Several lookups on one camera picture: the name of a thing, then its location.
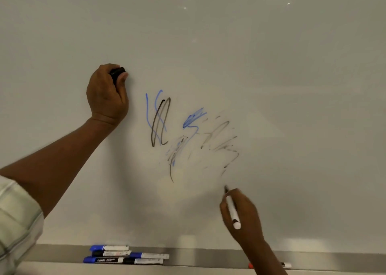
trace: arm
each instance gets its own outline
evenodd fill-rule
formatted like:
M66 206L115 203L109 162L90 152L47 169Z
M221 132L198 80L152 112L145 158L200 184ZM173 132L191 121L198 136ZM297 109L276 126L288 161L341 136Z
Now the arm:
M76 131L43 149L0 169L15 180L40 205L46 217L59 202L79 170L98 145L126 116L128 99L123 73L114 86L109 72L116 64L100 66L91 76L87 99L91 118Z
M234 229L225 197L231 195L237 205L241 228ZM240 244L257 275L287 275L263 237L260 218L255 205L239 189L229 191L220 204L225 226Z

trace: forearm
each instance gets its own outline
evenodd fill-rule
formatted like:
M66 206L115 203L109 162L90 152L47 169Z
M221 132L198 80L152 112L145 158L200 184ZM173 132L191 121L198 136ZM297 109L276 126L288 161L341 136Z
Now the forearm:
M287 275L287 272L266 242L246 248L244 252L252 263L257 275Z
M114 127L89 119L76 131L0 169L17 181L41 206L46 217L79 170Z

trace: shirt sleeve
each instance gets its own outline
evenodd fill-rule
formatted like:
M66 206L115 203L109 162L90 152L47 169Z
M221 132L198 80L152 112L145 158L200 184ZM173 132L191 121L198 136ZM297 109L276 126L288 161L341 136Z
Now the shirt sleeve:
M16 181L0 176L0 274L13 274L43 231L39 204Z

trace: hand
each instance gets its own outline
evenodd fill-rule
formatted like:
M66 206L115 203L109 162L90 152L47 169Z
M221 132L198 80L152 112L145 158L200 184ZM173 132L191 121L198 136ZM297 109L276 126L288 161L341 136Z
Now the hand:
M125 88L128 73L119 75L115 87L109 72L116 68L119 68L118 64L100 65L92 74L86 92L91 108L91 119L111 124L114 128L128 112Z
M237 207L241 228L233 227L225 197L230 195ZM226 193L221 201L220 210L225 226L233 238L240 244L245 253L265 244L260 218L255 205L238 188Z

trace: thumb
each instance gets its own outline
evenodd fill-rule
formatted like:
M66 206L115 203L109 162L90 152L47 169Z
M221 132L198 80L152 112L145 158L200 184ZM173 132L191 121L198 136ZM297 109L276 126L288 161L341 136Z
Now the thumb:
M121 73L117 79L117 85L116 85L119 97L121 98L124 104L128 103L127 92L125 87L125 81L127 77L128 77L127 72Z

